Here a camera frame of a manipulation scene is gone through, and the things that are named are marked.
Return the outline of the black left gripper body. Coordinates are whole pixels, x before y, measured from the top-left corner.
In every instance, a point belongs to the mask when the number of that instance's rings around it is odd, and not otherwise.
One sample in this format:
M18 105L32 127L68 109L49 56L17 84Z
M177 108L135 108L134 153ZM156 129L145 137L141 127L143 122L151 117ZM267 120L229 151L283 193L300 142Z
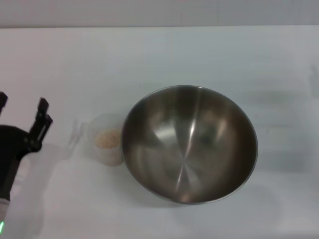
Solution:
M18 127L0 126L0 197L10 200L10 191L23 157L41 150L39 137Z

